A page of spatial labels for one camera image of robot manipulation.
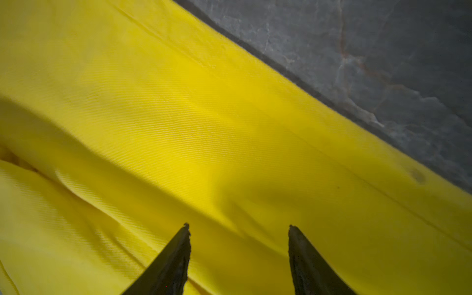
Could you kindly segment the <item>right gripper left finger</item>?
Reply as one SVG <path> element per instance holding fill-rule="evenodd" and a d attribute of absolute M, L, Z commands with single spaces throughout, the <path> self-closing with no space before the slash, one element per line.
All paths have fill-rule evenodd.
<path fill-rule="evenodd" d="M 123 295 L 182 295 L 188 281 L 190 237 L 186 223 Z"/>

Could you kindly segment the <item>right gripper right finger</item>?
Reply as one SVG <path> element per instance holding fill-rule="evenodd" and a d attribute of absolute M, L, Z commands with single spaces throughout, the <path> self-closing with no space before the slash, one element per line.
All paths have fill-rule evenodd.
<path fill-rule="evenodd" d="M 296 295 L 353 295 L 348 286 L 296 226 L 288 231 L 288 254 Z"/>

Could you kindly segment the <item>yellow trousers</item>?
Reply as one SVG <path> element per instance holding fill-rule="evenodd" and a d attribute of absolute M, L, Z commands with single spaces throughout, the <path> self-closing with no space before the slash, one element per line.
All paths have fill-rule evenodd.
<path fill-rule="evenodd" d="M 173 1 L 1 2 L 1 292 L 118 295 L 190 225 L 189 295 L 469 295 L 472 197 Z"/>

